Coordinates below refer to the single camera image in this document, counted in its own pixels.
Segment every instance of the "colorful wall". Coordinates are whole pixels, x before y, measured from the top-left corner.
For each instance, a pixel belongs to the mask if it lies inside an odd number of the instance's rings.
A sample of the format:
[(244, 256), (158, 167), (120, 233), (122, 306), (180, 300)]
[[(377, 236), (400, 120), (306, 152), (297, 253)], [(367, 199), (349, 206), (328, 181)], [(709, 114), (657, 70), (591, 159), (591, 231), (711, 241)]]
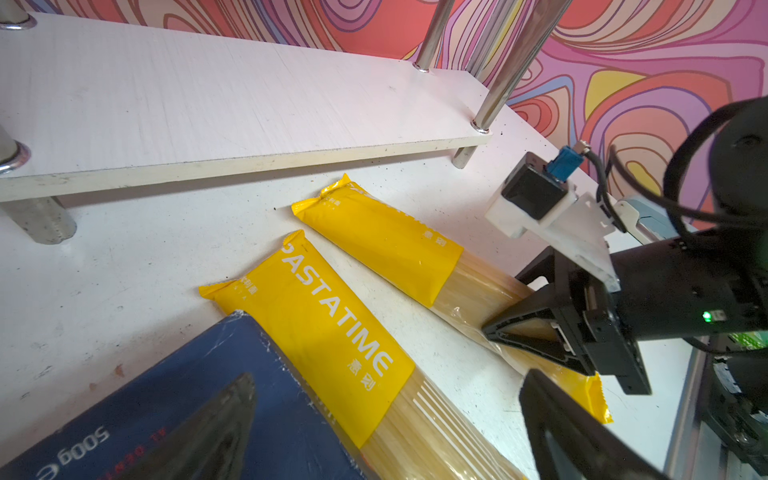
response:
[[(410, 58), (436, 0), (17, 0), (29, 10), (100, 18), (311, 48)], [(467, 68), (499, 2), (456, 0), (436, 64)], [(489, 84), (534, 0), (517, 0), (493, 55)], [(763, 96), (768, 60), (765, 0), (573, 0), (508, 101), (553, 144), (581, 138), (660, 191), (672, 152), (712, 110)], [(707, 149), (681, 200), (711, 206)], [(632, 195), (610, 178), (616, 197)]]

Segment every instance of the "black cable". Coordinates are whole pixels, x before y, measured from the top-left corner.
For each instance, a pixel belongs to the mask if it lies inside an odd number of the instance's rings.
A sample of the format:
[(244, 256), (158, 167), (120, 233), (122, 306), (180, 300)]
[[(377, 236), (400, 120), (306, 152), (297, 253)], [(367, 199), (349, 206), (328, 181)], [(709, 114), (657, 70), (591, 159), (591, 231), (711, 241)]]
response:
[(683, 207), (678, 202), (670, 200), (666, 197), (659, 197), (654, 192), (648, 190), (640, 182), (635, 179), (634, 175), (629, 173), (624, 165), (618, 160), (616, 153), (616, 147), (611, 145), (610, 154), (608, 156), (608, 162), (614, 164), (616, 171), (624, 178), (630, 187), (634, 188), (640, 195), (654, 202), (656, 205), (667, 209), (670, 217), (690, 217), (697, 220), (703, 220), (710, 223), (718, 223), (726, 227), (738, 227), (757, 230), (768, 230), (768, 217), (744, 215), (735, 216), (727, 214), (710, 214), (701, 210), (695, 210), (693, 208)]
[(756, 350), (737, 350), (737, 351), (726, 351), (726, 350), (715, 350), (711, 346), (707, 345), (706, 343), (702, 343), (699, 340), (696, 340), (694, 338), (684, 338), (688, 345), (692, 346), (693, 348), (697, 350), (701, 350), (702, 352), (709, 353), (710, 355), (722, 355), (722, 356), (759, 356), (764, 357), (768, 356), (768, 348), (762, 348), (762, 349), (756, 349)]
[(594, 165), (594, 169), (598, 172), (598, 190), (595, 193), (595, 196), (598, 200), (602, 201), (605, 209), (608, 210), (607, 216), (613, 220), (616, 228), (618, 228), (622, 233), (626, 233), (627, 227), (624, 225), (624, 222), (621, 221), (621, 218), (616, 213), (616, 210), (614, 210), (614, 206), (611, 205), (611, 199), (608, 196), (608, 179), (605, 176), (603, 161), (600, 160), (600, 157), (598, 157), (592, 150), (587, 150), (584, 153), (584, 156), (592, 163), (592, 165)]
[[(756, 99), (733, 102), (712, 112), (688, 135), (682, 145), (675, 151), (664, 171), (664, 197), (678, 204), (680, 199), (680, 189), (683, 186), (683, 179), (688, 170), (688, 165), (693, 159), (694, 154), (701, 148), (701, 145), (707, 141), (720, 125), (735, 117), (747, 105)], [(681, 215), (667, 210), (667, 215), (672, 226), (684, 240), (692, 241), (693, 235), (685, 227)]]

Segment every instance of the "psychedelic wallpaper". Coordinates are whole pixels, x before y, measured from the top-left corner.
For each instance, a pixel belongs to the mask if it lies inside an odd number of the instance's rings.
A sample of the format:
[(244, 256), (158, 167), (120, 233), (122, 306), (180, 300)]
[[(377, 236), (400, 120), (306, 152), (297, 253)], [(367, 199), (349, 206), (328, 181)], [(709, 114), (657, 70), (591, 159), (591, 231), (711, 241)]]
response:
[[(436, 0), (17, 0), (31, 11), (410, 58)], [(513, 2), (478, 79), (486, 85), (535, 0), (456, 0), (435, 63), (466, 69), (492, 12)], [(508, 105), (555, 146), (614, 144), (660, 191), (672, 152), (712, 110), (766, 91), (765, 0), (573, 0)], [(711, 208), (708, 145), (681, 200)], [(611, 193), (632, 190), (611, 175)]]

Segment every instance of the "white shelf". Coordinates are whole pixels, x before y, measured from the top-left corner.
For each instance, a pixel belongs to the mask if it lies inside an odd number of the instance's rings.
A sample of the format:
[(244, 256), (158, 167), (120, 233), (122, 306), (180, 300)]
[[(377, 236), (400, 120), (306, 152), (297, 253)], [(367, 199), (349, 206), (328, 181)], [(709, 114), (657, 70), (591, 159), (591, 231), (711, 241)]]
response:
[[(407, 61), (35, 14), (0, 31), (0, 201), (486, 143)], [(464, 73), (464, 81), (475, 81)]]
[[(435, 73), (471, 107), (482, 103), (479, 82)], [(529, 233), (505, 237), (483, 217), (485, 205), (526, 151), (553, 158), (558, 149), (508, 108), (493, 128), (464, 170), (443, 152), (61, 197), (78, 234), (58, 246), (29, 241), (0, 211), (0, 464), (218, 321), (221, 312), (196, 287), (250, 271), (287, 233), (307, 229), (290, 204), (344, 172), (517, 273), (544, 244)], [(579, 191), (594, 190), (580, 170), (573, 179)], [(518, 402), (522, 377), (317, 233), (307, 236), (500, 453), (538, 478)], [(637, 245), (620, 233), (608, 241), (612, 250)], [(660, 468), (690, 347), (661, 340), (642, 342), (641, 351), (654, 394), (626, 396), (607, 377), (611, 430)]]

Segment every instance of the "pasta package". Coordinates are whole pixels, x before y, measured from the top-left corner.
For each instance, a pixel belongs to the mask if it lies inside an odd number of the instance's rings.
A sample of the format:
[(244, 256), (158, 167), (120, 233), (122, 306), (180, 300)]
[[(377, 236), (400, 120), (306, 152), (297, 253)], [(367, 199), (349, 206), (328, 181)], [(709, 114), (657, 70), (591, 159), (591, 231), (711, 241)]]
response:
[[(601, 423), (612, 422), (598, 375), (584, 376), (533, 353), (488, 341), (482, 326), (531, 293), (417, 219), (384, 204), (345, 174), (293, 214), (522, 375), (540, 369)], [(516, 333), (556, 339), (541, 321)]]
[(270, 335), (385, 480), (525, 478), (419, 370), (299, 230), (238, 280), (200, 287)]

